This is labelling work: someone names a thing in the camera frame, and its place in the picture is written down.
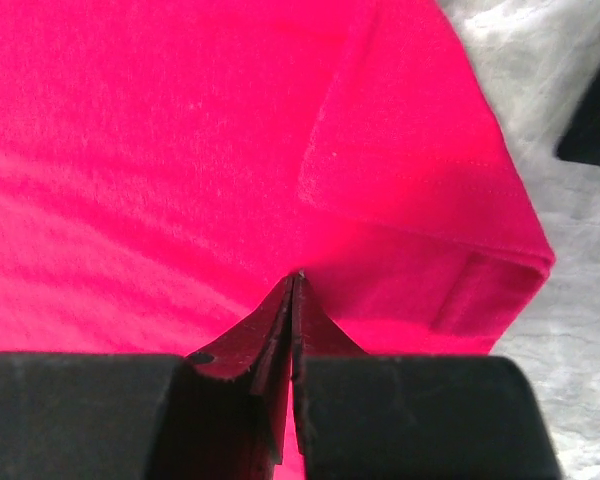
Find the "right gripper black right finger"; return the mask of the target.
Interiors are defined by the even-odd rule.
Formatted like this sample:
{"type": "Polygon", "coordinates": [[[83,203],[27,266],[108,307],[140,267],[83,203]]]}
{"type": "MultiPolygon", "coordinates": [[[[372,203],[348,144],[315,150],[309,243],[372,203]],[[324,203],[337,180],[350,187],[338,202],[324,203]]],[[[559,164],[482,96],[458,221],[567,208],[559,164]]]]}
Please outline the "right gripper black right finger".
{"type": "Polygon", "coordinates": [[[558,479],[530,382],[511,360],[372,355],[303,276],[290,321],[293,405],[309,479],[558,479]]]}

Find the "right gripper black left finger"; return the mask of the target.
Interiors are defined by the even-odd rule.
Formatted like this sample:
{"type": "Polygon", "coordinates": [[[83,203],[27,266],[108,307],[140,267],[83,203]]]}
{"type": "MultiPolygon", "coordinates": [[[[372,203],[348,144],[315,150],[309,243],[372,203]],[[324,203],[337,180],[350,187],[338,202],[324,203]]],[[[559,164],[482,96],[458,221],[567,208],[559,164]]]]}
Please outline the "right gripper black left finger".
{"type": "Polygon", "coordinates": [[[0,352],[0,479],[271,478],[293,285],[188,356],[0,352]]]}

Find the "red t shirt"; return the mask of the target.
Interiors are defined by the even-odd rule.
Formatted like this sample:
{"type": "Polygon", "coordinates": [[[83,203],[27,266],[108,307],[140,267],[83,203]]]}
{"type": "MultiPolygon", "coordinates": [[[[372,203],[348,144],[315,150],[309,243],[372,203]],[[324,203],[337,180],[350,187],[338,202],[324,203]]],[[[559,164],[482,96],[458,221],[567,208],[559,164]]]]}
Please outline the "red t shirt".
{"type": "Polygon", "coordinates": [[[303,276],[495,356],[554,261],[433,1],[0,1],[0,352],[188,356],[303,276]]]}

